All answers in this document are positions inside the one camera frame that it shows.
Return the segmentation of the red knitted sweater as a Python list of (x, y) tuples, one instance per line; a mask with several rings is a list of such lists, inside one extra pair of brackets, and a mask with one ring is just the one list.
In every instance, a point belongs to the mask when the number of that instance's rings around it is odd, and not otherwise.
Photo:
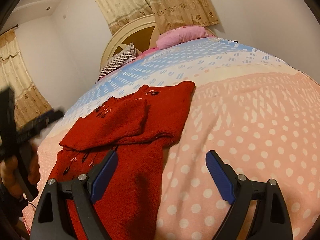
[(179, 142), (195, 89), (143, 85), (122, 98), (109, 98), (79, 118), (61, 140), (50, 176), (75, 179), (115, 150), (118, 165), (94, 204), (112, 239), (153, 239), (161, 200), (163, 152)]

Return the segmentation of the beige side window curtain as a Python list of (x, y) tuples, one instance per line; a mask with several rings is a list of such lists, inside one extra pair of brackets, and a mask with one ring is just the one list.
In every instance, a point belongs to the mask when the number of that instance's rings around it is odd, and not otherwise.
[(1, 89), (15, 91), (15, 121), (21, 128), (52, 107), (35, 86), (25, 66), (14, 29), (1, 35)]

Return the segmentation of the polka dot bed cover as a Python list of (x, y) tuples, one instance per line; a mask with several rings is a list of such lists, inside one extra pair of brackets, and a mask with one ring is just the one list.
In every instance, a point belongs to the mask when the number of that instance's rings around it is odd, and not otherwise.
[(155, 239), (210, 239), (228, 209), (206, 167), (220, 158), (250, 180), (275, 179), (294, 239), (319, 217), (319, 84), (283, 60), (243, 44), (203, 38), (146, 55), (103, 77), (39, 147), (42, 191), (76, 120), (104, 101), (184, 80), (196, 85), (179, 142), (164, 155)]

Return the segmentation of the striped pillow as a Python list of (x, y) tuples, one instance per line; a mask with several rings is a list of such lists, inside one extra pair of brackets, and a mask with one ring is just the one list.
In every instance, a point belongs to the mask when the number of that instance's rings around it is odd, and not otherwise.
[(98, 80), (102, 79), (111, 72), (125, 65), (128, 61), (133, 61), (137, 57), (135, 45), (131, 42), (124, 50), (112, 56), (101, 67)]

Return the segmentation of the cream wooden headboard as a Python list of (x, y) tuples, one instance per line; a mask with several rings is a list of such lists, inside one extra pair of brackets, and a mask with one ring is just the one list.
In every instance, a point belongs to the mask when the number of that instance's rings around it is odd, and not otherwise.
[(107, 44), (100, 62), (100, 69), (116, 53), (133, 43), (138, 54), (154, 48), (160, 33), (153, 15), (135, 19), (118, 30)]

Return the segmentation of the beige window curtain left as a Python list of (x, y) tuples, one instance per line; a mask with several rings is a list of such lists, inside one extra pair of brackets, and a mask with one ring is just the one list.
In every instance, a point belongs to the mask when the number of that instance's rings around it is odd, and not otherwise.
[(152, 14), (148, 0), (95, 0), (108, 24), (111, 34), (115, 34), (133, 20)]

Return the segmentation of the pink pillow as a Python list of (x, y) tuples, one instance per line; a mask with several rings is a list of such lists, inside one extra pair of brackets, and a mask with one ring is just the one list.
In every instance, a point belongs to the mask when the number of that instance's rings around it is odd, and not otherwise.
[(215, 37), (215, 35), (208, 32), (204, 27), (186, 25), (159, 35), (156, 45), (160, 50), (162, 50), (181, 43), (206, 37)]

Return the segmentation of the beige window curtain right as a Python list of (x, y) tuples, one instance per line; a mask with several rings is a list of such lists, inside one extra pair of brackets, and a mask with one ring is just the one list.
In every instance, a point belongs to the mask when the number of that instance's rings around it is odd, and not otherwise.
[(148, 0), (148, 3), (161, 34), (185, 25), (219, 24), (211, 0)]

